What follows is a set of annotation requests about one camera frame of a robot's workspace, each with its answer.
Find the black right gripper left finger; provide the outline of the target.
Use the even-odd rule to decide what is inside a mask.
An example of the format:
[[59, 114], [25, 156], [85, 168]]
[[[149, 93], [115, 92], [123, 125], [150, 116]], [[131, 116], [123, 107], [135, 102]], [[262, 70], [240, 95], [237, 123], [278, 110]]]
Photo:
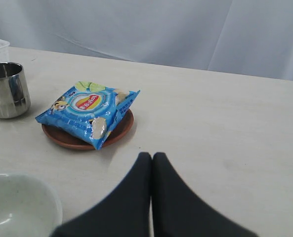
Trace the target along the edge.
[[58, 226], [54, 237], [148, 237], [152, 158], [138, 155], [125, 178], [101, 202]]

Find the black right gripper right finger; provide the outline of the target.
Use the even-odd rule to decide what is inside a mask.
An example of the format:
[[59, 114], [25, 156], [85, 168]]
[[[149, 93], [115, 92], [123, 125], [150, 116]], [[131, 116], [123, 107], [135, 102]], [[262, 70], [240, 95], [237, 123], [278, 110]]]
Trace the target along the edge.
[[152, 215], [156, 237], [254, 237], [214, 210], [175, 171], [165, 153], [152, 161]]

